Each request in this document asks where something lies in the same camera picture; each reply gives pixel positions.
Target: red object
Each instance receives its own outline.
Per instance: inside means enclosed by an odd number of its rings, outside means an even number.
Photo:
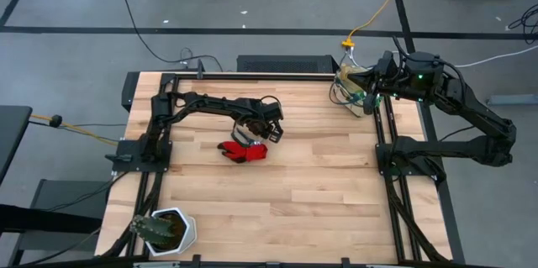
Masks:
[[[235,163],[250,162],[266,158],[267,147],[265,145],[252,145],[243,147],[235,141],[226,141],[217,146],[219,150],[224,150],[222,154],[230,158]]]

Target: cable connector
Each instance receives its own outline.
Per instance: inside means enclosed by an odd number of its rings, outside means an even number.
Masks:
[[[49,121],[49,126],[57,129],[61,125],[63,118],[60,115],[54,115]]]
[[[342,46],[351,48],[355,46],[355,44],[351,41],[351,38],[348,38],[345,41],[342,41]]]

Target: white cable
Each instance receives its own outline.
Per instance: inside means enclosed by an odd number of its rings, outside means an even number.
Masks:
[[[484,63],[484,62],[488,62],[488,61],[491,61],[491,60],[495,60],[495,59],[499,59],[499,58],[504,58],[504,57],[510,57],[510,56],[513,56],[513,55],[523,54],[523,53],[526,53],[526,52],[528,52],[528,51],[535,50],[535,49],[538,49],[538,45],[533,46],[533,47],[531,47],[531,48],[529,48],[529,49],[526,49],[526,50],[519,51],[519,52],[510,53],[510,54],[504,54],[504,55],[496,55],[496,56],[494,56],[494,57],[487,58],[486,60],[482,60],[482,61],[478,61],[478,62],[474,62],[474,63],[470,63],[470,64],[467,64],[467,65],[462,65],[462,66],[455,66],[455,67],[469,67],[469,66],[476,66],[476,65],[482,64],[482,63]]]
[[[348,56],[350,57],[351,62],[353,62],[353,65],[355,65],[356,67],[361,67],[361,68],[363,68],[363,69],[365,69],[365,70],[371,70],[371,69],[373,68],[373,66],[370,66],[370,67],[359,66],[359,64],[356,63],[356,61],[355,61],[355,57],[353,56],[353,50],[354,50],[354,49],[355,49],[355,48],[352,46],[352,47],[350,47],[350,50],[347,51],[347,54],[348,54]]]

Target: black stand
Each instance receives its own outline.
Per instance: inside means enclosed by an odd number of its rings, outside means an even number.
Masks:
[[[52,213],[39,209],[19,208],[0,204],[0,232],[22,233],[42,230],[90,234],[101,226],[100,218],[88,218],[67,213]]]

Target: yellow cable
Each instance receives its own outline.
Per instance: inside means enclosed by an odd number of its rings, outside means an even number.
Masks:
[[[366,22],[365,24],[363,24],[363,25],[361,25],[361,26],[358,26],[358,27],[354,28],[354,29],[351,31],[351,33],[347,36],[347,39],[346,39],[344,42],[342,42],[342,45],[344,45],[344,46],[353,46],[353,45],[355,45],[355,44],[351,41],[351,36],[352,36],[356,31],[358,31],[358,30],[360,30],[360,29],[364,29],[365,27],[367,27],[368,25],[370,25],[370,24],[373,22],[373,20],[379,15],[379,13],[380,13],[383,9],[385,9],[385,7],[387,6],[387,4],[388,4],[389,1],[390,1],[390,0],[385,0],[385,3],[384,3],[384,4],[377,10],[377,12],[376,12],[375,14],[373,14],[373,16],[370,18],[370,20],[368,20],[368,22]]]
[[[51,121],[52,118],[51,117],[46,117],[46,116],[40,116],[40,115],[35,115],[35,114],[32,114],[31,115],[32,118],[38,118],[38,119],[41,119],[41,120],[46,120],[46,121]],[[69,123],[65,123],[65,122],[62,122],[61,125],[64,125],[65,127],[69,128],[69,129],[73,129],[73,130],[76,130],[77,132],[80,132],[80,133],[83,133],[83,134],[87,134],[95,139],[98,139],[99,141],[103,142],[103,143],[106,143],[108,145],[112,145],[112,146],[116,146],[118,145],[117,143],[115,142],[112,142],[112,141],[108,141],[108,140],[105,140],[105,139],[102,139],[100,138],[98,135],[90,132],[90,131],[87,131],[85,129],[81,129],[75,125],[72,125],[72,124],[69,124]]]

